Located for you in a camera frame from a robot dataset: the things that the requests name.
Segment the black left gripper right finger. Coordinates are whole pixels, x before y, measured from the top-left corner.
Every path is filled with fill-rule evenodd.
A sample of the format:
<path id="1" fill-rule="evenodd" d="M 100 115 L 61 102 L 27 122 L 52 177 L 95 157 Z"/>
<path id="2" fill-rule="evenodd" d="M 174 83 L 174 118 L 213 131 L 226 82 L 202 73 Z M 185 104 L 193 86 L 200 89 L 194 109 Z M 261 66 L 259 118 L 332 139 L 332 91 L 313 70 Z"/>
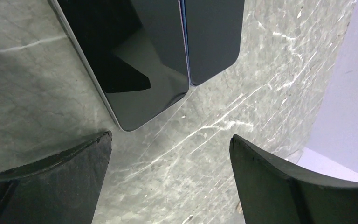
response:
<path id="1" fill-rule="evenodd" d="M 358 224 L 358 182 L 302 168 L 239 135 L 229 152 L 247 224 Z"/>

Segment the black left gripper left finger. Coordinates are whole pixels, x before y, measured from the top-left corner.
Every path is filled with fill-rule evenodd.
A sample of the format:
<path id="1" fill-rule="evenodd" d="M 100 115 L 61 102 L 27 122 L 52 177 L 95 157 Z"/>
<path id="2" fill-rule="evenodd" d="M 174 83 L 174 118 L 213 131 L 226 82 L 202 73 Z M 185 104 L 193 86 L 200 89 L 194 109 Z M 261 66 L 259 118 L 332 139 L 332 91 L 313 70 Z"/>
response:
<path id="1" fill-rule="evenodd" d="M 112 134 L 0 172 L 0 224 L 90 224 L 111 156 Z"/>

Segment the phone with black screen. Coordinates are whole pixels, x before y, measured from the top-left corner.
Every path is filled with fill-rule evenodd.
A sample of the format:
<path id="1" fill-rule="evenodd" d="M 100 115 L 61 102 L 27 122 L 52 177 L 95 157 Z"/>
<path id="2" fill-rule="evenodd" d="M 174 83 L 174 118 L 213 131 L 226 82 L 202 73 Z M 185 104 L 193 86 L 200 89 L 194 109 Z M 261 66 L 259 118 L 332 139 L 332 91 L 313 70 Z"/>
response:
<path id="1" fill-rule="evenodd" d="M 200 85 L 233 65 L 240 52 L 243 0 L 182 0 L 189 79 Z"/>

